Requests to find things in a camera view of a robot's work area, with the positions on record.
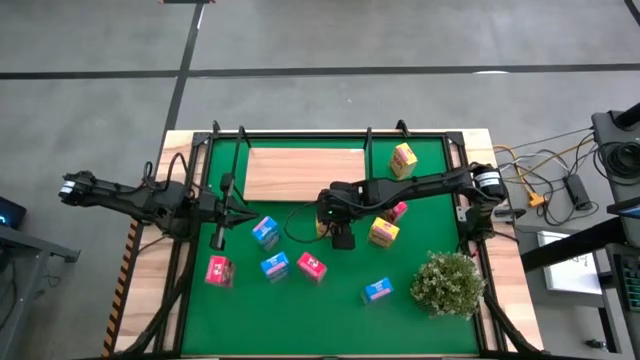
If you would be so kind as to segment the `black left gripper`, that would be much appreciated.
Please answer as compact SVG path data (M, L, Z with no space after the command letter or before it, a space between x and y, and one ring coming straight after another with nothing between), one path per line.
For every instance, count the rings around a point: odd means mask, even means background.
M216 224L210 240L210 247L217 251L223 251L225 247L224 228L229 212L228 203L234 185L235 176L232 173L224 173L220 182L222 197L218 197L209 190L202 190L199 194L199 220ZM258 212L247 207L234 208L233 211L237 215L242 215L232 218L233 227L255 220L259 215Z

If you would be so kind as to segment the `blue Rice Krispies cereal box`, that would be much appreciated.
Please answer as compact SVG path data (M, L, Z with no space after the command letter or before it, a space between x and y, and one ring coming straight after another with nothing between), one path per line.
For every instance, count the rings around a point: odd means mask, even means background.
M265 216L253 229L252 235L265 251L270 250L280 239L278 223L270 216Z
M361 293L361 297L364 304L375 302L380 298L383 298L394 291L393 285L388 277L366 285Z
M290 262L284 251L281 251L260 263L264 276L270 282L285 277L290 270Z

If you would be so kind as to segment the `red cereal box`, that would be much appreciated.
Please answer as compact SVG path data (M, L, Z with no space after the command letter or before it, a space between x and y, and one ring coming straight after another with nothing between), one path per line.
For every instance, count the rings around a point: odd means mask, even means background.
M305 276L316 283L321 282L327 272L327 266L309 252L304 252L296 264Z
M232 287L235 275L235 264L230 258L212 255L209 258L205 282L219 287Z
M407 210L408 205L404 201L400 201L394 207L385 210L382 218L389 223L396 224Z

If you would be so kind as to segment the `wooden shelf board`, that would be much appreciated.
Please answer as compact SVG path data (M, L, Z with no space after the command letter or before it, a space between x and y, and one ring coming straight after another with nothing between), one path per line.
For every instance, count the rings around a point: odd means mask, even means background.
M248 201L308 202L334 181L352 183L365 177L362 149L253 147L243 197Z

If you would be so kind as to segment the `green table mat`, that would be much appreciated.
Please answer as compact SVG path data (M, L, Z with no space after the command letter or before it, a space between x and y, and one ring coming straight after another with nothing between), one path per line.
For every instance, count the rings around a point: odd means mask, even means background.
M251 223L226 232L224 255L235 264L233 286L209 285L213 227L205 225L195 261L184 328L185 355L414 355L473 354L474 324L458 316L431 316L409 294L414 273L428 252L458 245L456 216L448 195L412 200L389 248L367 239L371 218L353 227L356 246L343 251L318 240L315 211L298 203L256 202L261 217L288 228L275 246L291 262L309 252L327 266L319 283L299 268L276 282L263 274L269 257ZM364 304L363 288L388 277L394 291Z

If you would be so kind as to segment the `artificial white-flowered bush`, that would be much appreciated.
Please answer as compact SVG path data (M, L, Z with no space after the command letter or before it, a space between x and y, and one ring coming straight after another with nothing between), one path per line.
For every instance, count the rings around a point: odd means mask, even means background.
M413 275L409 294L431 316L473 317L483 299L486 281L474 260L462 253L428 252Z

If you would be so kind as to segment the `yellow black hazard tape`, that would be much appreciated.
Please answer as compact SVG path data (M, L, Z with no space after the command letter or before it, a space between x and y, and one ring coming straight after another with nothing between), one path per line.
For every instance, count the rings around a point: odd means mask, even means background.
M111 356L116 352L118 334L124 316L128 290L133 277L137 249L140 243L140 234L140 223L132 220L127 232L125 248L114 290L114 298L107 322L105 340L101 351L102 358Z

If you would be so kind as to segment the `small black device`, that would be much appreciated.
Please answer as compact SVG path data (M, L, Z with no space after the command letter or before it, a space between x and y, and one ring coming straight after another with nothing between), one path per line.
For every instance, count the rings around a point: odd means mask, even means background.
M515 221L518 218L526 214L526 210L523 208L496 208L493 211L492 217L498 221Z

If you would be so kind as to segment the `grey metal desk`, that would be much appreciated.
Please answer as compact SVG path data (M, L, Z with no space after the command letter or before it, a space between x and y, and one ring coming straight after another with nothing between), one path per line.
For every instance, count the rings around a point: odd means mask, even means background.
M80 253L0 226L0 360L10 360L15 353L49 258L58 256L74 263Z

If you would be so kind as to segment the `black device with blue light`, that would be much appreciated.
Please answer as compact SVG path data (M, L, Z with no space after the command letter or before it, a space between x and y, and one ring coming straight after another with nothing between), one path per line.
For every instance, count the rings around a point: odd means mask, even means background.
M0 226L20 230L26 213L22 205L0 196Z

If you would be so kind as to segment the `black metal beam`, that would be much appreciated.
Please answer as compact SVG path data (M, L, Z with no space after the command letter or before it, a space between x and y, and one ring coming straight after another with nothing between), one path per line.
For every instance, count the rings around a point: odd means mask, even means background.
M526 272L604 249L611 268L619 254L640 256L640 219L614 217L521 256Z

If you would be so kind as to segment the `black power adapter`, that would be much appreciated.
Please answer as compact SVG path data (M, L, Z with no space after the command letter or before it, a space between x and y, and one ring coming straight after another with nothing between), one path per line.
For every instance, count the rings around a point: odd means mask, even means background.
M564 177L563 183L576 210L586 211L593 208L590 197L578 174Z

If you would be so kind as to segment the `white board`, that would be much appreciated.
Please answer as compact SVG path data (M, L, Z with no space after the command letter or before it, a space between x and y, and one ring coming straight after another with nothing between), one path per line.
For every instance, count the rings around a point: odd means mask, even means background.
M601 295L594 255L587 253L543 268L548 290Z

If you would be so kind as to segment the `grey metal equipment stand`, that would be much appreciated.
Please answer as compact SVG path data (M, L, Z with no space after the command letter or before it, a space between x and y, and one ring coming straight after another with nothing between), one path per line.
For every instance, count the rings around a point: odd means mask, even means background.
M607 163L617 145L631 143L640 147L640 102L627 110L609 110L591 116L597 150L593 163L608 182L616 202L640 197L640 170L630 178L619 176Z

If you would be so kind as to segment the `dark monitor screen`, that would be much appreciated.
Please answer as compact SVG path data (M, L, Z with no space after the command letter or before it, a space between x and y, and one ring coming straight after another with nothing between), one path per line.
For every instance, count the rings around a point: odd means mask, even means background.
M640 219L640 196L608 205L606 210L612 215Z

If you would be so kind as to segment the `black keyboard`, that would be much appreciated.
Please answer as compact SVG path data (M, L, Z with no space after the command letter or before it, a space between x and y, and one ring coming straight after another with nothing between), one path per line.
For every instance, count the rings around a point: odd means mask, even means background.
M614 264L625 308L640 313L640 256L615 255Z

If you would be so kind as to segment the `black metal shelf bracket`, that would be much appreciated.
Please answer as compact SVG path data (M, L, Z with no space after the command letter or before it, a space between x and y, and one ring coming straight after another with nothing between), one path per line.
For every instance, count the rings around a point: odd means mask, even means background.
M240 125L238 130L237 130L237 137L236 137L236 142L235 142L233 164L232 164L232 169L231 169L231 173L230 173L230 179L231 179L230 189L241 200L241 202L244 205L247 205L248 201L244 199L243 195L241 194L240 190L238 189L238 187L236 185L236 172L237 172L237 165L238 165L238 160L239 160L239 155L240 155L240 147L241 147L241 143L242 142L245 142L248 147L251 147L251 142L250 142L249 137L247 135L246 129L245 129L245 127L243 125Z
M374 178L373 174L373 130L371 127L368 127L366 130L366 138L363 146L363 150L365 151L365 160L366 160L366 178L365 184L363 185L363 202L366 205L372 205L373 202L371 200L371 192L370 192L370 181Z

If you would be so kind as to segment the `black metal table frame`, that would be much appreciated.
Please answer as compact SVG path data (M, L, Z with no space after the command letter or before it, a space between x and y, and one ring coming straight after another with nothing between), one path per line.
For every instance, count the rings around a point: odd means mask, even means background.
M416 140L430 135L443 136L444 146L454 163L464 160L494 164L493 145L486 129L373 129L373 137L389 135L402 140ZM210 168L210 154L217 140L234 139L234 130L213 127L210 130L170 130L162 143L157 173L167 177L172 157L183 154L194 164L195 182L203 184ZM118 334L116 352L106 358L113 359L140 337L156 312L169 297L181 275L189 275L195 266L197 250L187 242L174 242L163 238L158 229L140 223L140 243L129 286L128 296ZM538 321L534 312L529 287L521 263L519 247L514 242L515 230L505 223L495 226L496 236L480 246L479 268L493 277L492 294L514 327L532 346L543 347Z

